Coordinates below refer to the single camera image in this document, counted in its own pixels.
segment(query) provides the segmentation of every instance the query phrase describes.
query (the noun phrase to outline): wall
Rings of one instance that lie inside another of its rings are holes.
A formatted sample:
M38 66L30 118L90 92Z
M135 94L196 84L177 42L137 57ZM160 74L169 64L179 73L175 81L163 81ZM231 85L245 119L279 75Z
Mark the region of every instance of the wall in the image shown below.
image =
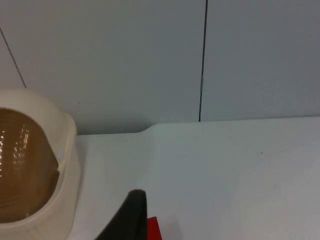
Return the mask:
M320 1L209 0L202 120L320 114Z
M0 87L1 88L23 88L14 61L6 46L3 36L0 34Z
M198 120L204 0L5 0L0 25L28 88L81 134Z
M319 115L319 9L208 0L201 120ZM72 114L81 134L196 122L204 21L205 0L0 2L27 87ZM0 87L21 87L0 44Z

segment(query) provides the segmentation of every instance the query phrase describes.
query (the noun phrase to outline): black object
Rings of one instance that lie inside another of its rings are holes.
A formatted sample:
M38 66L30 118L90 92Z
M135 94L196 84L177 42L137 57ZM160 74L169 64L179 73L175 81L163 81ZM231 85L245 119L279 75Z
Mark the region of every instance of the black object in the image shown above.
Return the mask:
M122 206L95 240L147 240L147 197L132 190Z

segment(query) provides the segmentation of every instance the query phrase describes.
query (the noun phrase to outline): brown translucent lid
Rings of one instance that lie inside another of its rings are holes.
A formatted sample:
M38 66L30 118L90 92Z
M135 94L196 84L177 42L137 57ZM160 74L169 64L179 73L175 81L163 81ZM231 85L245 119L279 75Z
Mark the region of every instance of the brown translucent lid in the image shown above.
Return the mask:
M40 210L58 177L58 162L42 128L22 113L0 108L0 223Z

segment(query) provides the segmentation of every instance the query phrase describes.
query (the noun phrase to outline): white table surface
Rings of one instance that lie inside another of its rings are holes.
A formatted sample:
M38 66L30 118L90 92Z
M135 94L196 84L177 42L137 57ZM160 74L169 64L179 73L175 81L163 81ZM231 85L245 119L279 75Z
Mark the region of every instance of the white table surface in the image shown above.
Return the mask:
M320 117L160 124L77 147L68 240L93 240L136 188L163 240L320 238Z

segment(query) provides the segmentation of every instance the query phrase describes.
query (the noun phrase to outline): red object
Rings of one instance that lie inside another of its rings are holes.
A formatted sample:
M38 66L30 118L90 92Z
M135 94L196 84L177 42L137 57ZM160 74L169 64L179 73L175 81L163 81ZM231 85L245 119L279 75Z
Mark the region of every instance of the red object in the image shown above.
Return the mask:
M156 216L148 218L148 240L162 240Z

